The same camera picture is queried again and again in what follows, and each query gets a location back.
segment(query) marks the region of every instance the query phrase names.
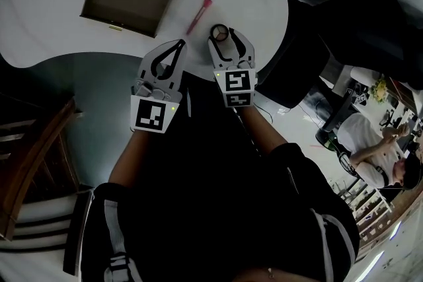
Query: person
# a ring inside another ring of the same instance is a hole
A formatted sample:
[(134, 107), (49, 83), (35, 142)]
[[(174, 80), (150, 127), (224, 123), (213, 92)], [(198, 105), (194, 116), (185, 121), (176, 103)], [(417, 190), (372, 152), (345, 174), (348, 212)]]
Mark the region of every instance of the person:
[(384, 188), (396, 183), (411, 190), (421, 179), (421, 162), (415, 155), (405, 158), (397, 139), (410, 133), (405, 123), (398, 128), (385, 127), (383, 137), (360, 113), (352, 114), (338, 130), (338, 142), (351, 152), (350, 163), (371, 187)]
[(180, 92), (166, 134), (135, 130), (94, 191), (82, 281), (343, 281), (360, 238), (319, 167), (215, 83)]

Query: pink pen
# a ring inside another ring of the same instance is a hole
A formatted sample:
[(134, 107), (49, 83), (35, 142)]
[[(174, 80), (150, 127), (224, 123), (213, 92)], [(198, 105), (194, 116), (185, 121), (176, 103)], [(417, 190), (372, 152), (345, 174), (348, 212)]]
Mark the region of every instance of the pink pen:
[(186, 35), (188, 36), (194, 27), (197, 25), (197, 22), (200, 20), (206, 9), (213, 3), (212, 0), (204, 0), (203, 7), (198, 11), (196, 17), (191, 22), (190, 28), (186, 31)]

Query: white table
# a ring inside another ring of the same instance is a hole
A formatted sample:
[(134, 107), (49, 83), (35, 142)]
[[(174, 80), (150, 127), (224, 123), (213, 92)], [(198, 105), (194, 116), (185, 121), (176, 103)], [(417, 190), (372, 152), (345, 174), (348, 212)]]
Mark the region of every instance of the white table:
[(212, 80), (207, 38), (213, 24), (236, 28), (254, 45), (256, 68), (274, 56), (288, 24), (288, 0), (213, 0), (189, 37), (185, 32), (203, 0), (172, 0), (156, 38), (81, 18), (84, 0), (0, 0), (0, 52), (15, 67), (77, 52), (108, 52), (143, 57), (157, 46), (183, 38), (186, 70)]

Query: table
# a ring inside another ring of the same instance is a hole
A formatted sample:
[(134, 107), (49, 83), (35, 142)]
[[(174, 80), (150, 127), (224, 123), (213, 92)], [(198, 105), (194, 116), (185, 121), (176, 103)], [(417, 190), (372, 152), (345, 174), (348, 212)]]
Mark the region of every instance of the table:
[(183, 38), (186, 71), (212, 80), (207, 38), (215, 23), (243, 33), (254, 45), (257, 71), (274, 56), (288, 24), (288, 0), (213, 0), (189, 37), (185, 32), (203, 0), (172, 0), (156, 38), (81, 18), (84, 0), (0, 0), (0, 53), (15, 67), (30, 67), (58, 55), (107, 52), (143, 57)]

